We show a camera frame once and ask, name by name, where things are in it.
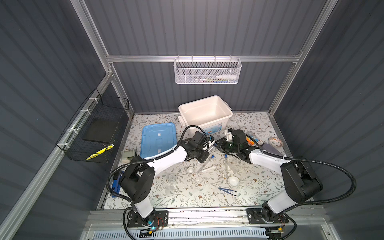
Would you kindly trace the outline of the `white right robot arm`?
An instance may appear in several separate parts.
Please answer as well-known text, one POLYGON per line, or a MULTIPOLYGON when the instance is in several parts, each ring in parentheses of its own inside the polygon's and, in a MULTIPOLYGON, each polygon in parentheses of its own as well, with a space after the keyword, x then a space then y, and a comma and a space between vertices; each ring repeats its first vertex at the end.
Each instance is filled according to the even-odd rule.
POLYGON ((261 216, 266 223, 274 222, 283 212, 306 202, 323 189, 309 163, 289 160, 273 146, 253 139, 242 130, 228 129, 226 135, 214 143, 220 152, 282 176, 284 189, 262 205, 261 216))

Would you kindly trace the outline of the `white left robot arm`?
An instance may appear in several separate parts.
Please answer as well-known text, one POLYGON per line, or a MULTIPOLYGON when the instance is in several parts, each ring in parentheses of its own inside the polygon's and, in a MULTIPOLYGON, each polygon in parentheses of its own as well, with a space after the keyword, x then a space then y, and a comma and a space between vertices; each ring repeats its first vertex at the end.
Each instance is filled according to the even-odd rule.
POLYGON ((142 219, 154 216, 155 210, 149 193, 155 178, 164 170, 186 160, 196 159, 204 163, 209 157, 209 142, 210 137, 196 131, 192 138, 180 140, 173 148, 162 155, 147 159, 145 163, 145 159, 134 157, 132 165, 125 169, 120 179, 120 186, 142 219))

